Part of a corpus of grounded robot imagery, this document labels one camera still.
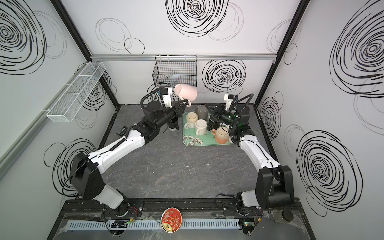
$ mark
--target wire mesh basket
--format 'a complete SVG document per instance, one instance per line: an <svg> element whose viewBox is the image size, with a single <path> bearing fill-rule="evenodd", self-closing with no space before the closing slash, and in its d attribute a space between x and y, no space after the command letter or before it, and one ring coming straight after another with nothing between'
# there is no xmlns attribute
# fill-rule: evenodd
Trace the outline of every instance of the wire mesh basket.
<svg viewBox="0 0 384 240"><path fill-rule="evenodd" d="M158 55L152 78L155 86L175 87L179 83L197 86L196 55Z"/></svg>
<svg viewBox="0 0 384 240"><path fill-rule="evenodd" d="M105 72L102 62L88 62L48 111L53 122L71 122Z"/></svg>

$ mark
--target robotic arm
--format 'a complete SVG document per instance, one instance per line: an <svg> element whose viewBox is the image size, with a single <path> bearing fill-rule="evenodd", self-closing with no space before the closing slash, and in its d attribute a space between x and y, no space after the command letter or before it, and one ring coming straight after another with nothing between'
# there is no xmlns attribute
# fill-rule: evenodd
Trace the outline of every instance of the robotic arm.
<svg viewBox="0 0 384 240"><path fill-rule="evenodd" d="M151 101L144 107L144 100L157 92L160 93L163 104ZM129 207L126 197L119 190L106 185L101 174L126 154L151 142L160 133L160 127L169 125L173 118L182 117L188 100L173 102L172 106L167 98L171 93L172 90L169 92L168 88L160 87L147 94L141 100L144 117L131 126L125 136L88 155L79 153L74 157L70 182L83 199L102 202L114 209L119 217L126 215ZM294 195L290 169L281 166L265 152L248 127L249 107L246 104L243 109L235 108L241 101L236 99L237 96L233 98L232 95L232 102L227 104L229 107L219 104L212 109L212 105L206 106L211 114L229 126L231 140L246 152L258 170L256 189L241 193L243 204L265 208L292 203ZM273 184L273 179L280 183Z"/></svg>

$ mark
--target mug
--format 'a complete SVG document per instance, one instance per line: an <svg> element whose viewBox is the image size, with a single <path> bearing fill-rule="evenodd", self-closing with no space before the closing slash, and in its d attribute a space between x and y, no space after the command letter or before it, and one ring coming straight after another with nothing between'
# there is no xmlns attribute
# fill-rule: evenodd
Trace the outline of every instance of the mug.
<svg viewBox="0 0 384 240"><path fill-rule="evenodd" d="M177 117L172 118L168 128L171 131L178 130L179 129L179 118L177 118Z"/></svg>
<svg viewBox="0 0 384 240"><path fill-rule="evenodd" d="M184 128L195 128L195 122L197 121L197 114L194 112L190 112L187 114L187 117L185 118L187 122L184 124Z"/></svg>
<svg viewBox="0 0 384 240"><path fill-rule="evenodd" d="M218 118L212 115L209 116L207 130L211 131L212 129L218 129L219 127L220 127L220 121L218 120Z"/></svg>
<svg viewBox="0 0 384 240"><path fill-rule="evenodd" d="M208 110L205 105L199 105L196 108L196 113L199 119L208 120Z"/></svg>
<svg viewBox="0 0 384 240"><path fill-rule="evenodd" d="M204 119L199 119L195 123L196 126L196 136L204 135L207 133L207 121Z"/></svg>
<svg viewBox="0 0 384 240"><path fill-rule="evenodd" d="M177 84L175 86L175 94L179 96L181 100L188 100L188 107L191 106L191 101L197 97L197 88L189 86L188 84Z"/></svg>
<svg viewBox="0 0 384 240"><path fill-rule="evenodd" d="M219 144L225 144L229 139L229 133L227 127L219 127L217 130L212 129L211 133L215 135L215 140Z"/></svg>

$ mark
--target black wire basket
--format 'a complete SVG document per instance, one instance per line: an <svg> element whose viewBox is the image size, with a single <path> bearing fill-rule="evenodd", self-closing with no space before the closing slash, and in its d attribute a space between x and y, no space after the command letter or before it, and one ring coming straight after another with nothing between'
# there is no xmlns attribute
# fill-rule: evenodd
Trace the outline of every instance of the black wire basket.
<svg viewBox="0 0 384 240"><path fill-rule="evenodd" d="M155 86L179 83L197 86L196 55L158 55L152 78Z"/></svg>

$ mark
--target table surface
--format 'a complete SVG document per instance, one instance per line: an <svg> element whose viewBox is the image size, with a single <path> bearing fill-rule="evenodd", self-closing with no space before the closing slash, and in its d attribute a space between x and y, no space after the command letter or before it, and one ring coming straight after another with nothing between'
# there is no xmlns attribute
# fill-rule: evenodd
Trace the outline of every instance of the table surface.
<svg viewBox="0 0 384 240"><path fill-rule="evenodd" d="M120 138L116 133L123 126L129 127L143 116L138 105L121 106L106 145ZM269 152L252 106L249 126ZM159 134L113 164L102 177L128 198L209 198L255 189L257 171L237 145L186 146L180 129Z"/></svg>

